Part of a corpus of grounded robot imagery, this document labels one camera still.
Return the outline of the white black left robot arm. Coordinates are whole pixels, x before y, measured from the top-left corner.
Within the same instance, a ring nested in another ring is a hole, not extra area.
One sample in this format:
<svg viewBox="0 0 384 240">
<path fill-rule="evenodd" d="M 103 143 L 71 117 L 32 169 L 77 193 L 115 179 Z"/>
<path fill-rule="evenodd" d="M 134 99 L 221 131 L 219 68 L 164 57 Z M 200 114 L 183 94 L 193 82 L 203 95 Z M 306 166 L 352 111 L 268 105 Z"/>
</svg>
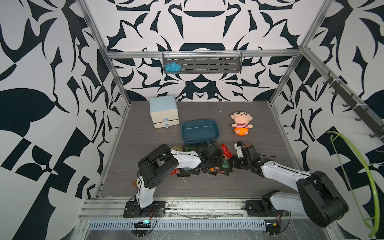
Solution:
<svg viewBox="0 0 384 240">
<path fill-rule="evenodd" d="M 180 152 L 164 144 L 138 163 L 135 201 L 141 209 L 153 204 L 156 187 L 168 176 L 189 177 L 200 173 L 216 175 L 224 163 L 223 150 L 216 143 Z"/>
</svg>

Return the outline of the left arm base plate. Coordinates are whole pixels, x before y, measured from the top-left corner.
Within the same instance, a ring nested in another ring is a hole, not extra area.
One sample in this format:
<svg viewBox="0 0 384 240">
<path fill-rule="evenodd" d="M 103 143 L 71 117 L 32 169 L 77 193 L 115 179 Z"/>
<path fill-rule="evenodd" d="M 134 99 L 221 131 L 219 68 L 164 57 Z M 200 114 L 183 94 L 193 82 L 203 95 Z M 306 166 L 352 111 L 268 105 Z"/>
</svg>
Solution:
<svg viewBox="0 0 384 240">
<path fill-rule="evenodd" d="M 123 217 L 124 218 L 149 218 L 155 215 L 161 216 L 165 213 L 166 202 L 154 201 L 150 206 L 141 208 L 137 201 L 126 202 Z"/>
</svg>

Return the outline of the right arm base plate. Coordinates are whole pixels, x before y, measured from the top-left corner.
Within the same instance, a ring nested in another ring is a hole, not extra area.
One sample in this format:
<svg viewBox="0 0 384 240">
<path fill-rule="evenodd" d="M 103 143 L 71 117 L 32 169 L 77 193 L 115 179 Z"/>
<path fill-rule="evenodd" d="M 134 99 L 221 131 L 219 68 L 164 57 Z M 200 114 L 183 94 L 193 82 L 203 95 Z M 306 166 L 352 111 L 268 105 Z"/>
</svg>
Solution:
<svg viewBox="0 0 384 240">
<path fill-rule="evenodd" d="M 275 209 L 270 200 L 248 200 L 244 210 L 249 217 L 284 217 L 290 215 L 288 211 Z"/>
</svg>

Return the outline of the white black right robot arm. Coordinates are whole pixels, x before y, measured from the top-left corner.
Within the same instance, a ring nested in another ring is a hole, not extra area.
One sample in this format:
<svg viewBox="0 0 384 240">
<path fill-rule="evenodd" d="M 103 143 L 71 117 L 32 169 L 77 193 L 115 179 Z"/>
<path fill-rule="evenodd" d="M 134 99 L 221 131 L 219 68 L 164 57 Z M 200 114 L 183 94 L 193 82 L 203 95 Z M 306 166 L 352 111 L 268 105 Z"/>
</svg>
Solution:
<svg viewBox="0 0 384 240">
<path fill-rule="evenodd" d="M 322 228 L 341 219 L 349 211 L 347 202 L 325 173 L 303 172 L 281 165 L 268 156 L 260 155 L 253 145 L 243 142 L 237 142 L 235 149 L 234 168 L 250 170 L 295 191 L 288 194 L 272 190 L 262 196 L 260 207 L 247 206 L 247 211 L 263 212 L 265 215 L 278 211 L 296 213 L 308 217 Z"/>
</svg>

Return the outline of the red long tea sachet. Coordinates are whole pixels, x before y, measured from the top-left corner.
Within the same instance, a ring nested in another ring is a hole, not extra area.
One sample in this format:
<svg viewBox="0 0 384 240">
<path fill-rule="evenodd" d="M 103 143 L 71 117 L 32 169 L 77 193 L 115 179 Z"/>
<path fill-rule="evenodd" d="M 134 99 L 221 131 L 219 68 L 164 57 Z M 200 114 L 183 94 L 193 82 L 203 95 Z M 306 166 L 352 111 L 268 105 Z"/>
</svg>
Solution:
<svg viewBox="0 0 384 240">
<path fill-rule="evenodd" d="M 225 144 L 221 144 L 221 148 L 223 151 L 223 157 L 225 159 L 230 159 L 234 156 L 233 153 L 228 149 L 228 147 Z"/>
</svg>

